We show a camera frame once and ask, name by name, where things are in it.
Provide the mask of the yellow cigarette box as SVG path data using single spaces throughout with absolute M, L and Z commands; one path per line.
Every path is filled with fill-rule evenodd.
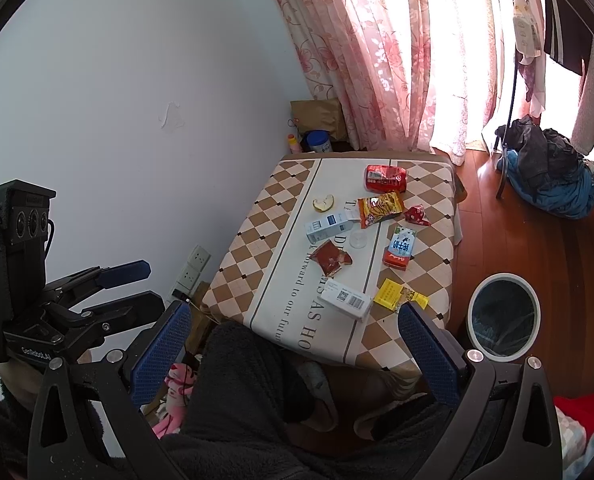
M 389 311 L 396 312 L 402 304 L 416 302 L 422 309 L 429 304 L 429 299 L 404 284 L 397 283 L 389 278 L 379 286 L 374 297 L 374 303 Z

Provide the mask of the small red wrapper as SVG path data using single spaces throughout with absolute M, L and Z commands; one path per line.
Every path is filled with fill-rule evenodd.
M 426 216 L 426 211 L 423 205 L 411 206 L 406 211 L 404 211 L 403 218 L 406 222 L 416 224 L 416 226 L 430 225 L 430 221 Z

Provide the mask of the orange yellow snack bag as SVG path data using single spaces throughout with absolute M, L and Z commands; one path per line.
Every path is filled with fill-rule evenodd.
M 404 211 L 404 203 L 399 193 L 388 192 L 358 199 L 360 226 L 367 229 L 373 224 L 397 217 Z

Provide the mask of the crushed red soda can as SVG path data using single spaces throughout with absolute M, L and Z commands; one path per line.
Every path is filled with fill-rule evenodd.
M 368 165 L 364 172 L 367 191 L 382 194 L 404 193 L 408 183 L 408 173 L 404 168 L 390 165 Z

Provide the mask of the white round trash bin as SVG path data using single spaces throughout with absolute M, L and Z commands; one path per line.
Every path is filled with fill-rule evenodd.
M 532 348 L 541 318 L 534 288 L 517 274 L 497 273 L 485 278 L 472 293 L 465 323 L 477 350 L 491 361 L 509 363 Z

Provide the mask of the pink patterned cloth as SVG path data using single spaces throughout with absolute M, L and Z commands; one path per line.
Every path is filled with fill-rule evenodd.
M 168 388 L 164 413 L 159 422 L 152 427 L 159 439 L 180 431 L 195 382 L 196 374 L 190 366 L 184 363 L 173 363 L 171 365 L 164 380 Z

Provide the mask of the white barcode box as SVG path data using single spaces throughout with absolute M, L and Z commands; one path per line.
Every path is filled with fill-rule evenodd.
M 366 318 L 372 305 L 370 296 L 366 296 L 333 278 L 329 278 L 325 282 L 323 288 L 318 292 L 318 299 L 356 320 Z

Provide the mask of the blue red milk carton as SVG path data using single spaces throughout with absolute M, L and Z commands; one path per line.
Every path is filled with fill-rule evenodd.
M 412 258 L 415 241 L 414 230 L 397 226 L 384 251 L 382 263 L 390 268 L 405 271 Z

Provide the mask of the black fleece garment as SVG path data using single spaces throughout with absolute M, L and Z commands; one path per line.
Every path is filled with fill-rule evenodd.
M 190 479 L 406 479 L 451 415 L 419 396 L 379 416 L 366 448 L 294 445 L 288 428 L 321 420 L 325 409 L 287 350 L 226 322 L 208 340 L 181 430 L 161 445 Z

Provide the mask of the clear plastic lid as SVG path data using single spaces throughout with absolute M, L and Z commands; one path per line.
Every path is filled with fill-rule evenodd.
M 354 249 L 363 249 L 367 245 L 367 234 L 362 230 L 352 232 L 350 234 L 349 243 Z

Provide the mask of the dark red snack wrapper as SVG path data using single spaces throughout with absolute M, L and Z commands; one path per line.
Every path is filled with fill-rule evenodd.
M 310 255 L 310 259 L 320 266 L 326 278 L 331 278 L 344 266 L 351 266 L 353 262 L 351 256 L 331 240 L 326 240 L 318 246 Z

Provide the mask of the checkered brown white tablecloth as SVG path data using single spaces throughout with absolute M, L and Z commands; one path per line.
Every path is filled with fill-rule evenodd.
M 405 269 L 386 266 L 385 251 L 410 225 L 397 216 L 367 228 L 350 220 L 322 240 L 308 226 L 333 226 L 370 196 L 365 169 L 406 172 L 406 208 L 423 208 Z M 309 358 L 383 370 L 401 382 L 420 371 L 398 331 L 397 315 L 374 303 L 385 281 L 428 299 L 439 327 L 450 318 L 455 245 L 455 172 L 439 155 L 393 152 L 300 155 L 282 160 L 242 222 L 200 307 L 216 321 L 236 321 Z

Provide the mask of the red blanket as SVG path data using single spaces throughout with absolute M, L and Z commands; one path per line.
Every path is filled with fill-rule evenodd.
M 577 398 L 554 396 L 554 404 L 566 416 L 576 420 L 585 429 L 588 437 L 594 434 L 594 393 Z

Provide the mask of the white blue carton box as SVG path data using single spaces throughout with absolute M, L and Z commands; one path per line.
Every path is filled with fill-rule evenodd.
M 306 239 L 311 244 L 318 244 L 323 240 L 350 231 L 355 223 L 356 221 L 344 211 L 326 212 L 306 225 Z

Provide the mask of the blue dark clothes pile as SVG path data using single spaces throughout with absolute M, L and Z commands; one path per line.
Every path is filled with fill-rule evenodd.
M 496 128 L 506 157 L 498 169 L 515 192 L 536 208 L 579 220 L 594 208 L 594 162 L 554 129 L 543 129 L 528 116 Z

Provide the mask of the blue white canister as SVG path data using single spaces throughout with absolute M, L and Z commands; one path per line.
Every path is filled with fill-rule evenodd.
M 330 153 L 333 151 L 329 133 L 325 130 L 311 130 L 306 134 L 306 143 L 311 151 Z

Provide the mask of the pink floral curtain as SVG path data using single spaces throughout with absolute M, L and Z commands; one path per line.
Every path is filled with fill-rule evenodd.
M 336 99 L 357 150 L 455 165 L 500 106 L 507 0 L 275 0 L 311 96 Z

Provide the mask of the hanging clothes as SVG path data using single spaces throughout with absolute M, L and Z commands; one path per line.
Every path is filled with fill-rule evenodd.
M 524 78 L 525 99 L 519 115 L 536 124 L 562 102 L 546 85 L 546 62 L 575 73 L 580 82 L 571 144 L 582 154 L 594 148 L 594 36 L 566 0 L 514 0 L 513 24 L 518 70 Z

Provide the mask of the white wall socket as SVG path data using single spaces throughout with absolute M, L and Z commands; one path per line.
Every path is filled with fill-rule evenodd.
M 200 245 L 197 245 L 188 257 L 183 269 L 176 280 L 176 286 L 184 294 L 190 295 L 198 283 L 201 273 L 210 260 L 210 254 Z

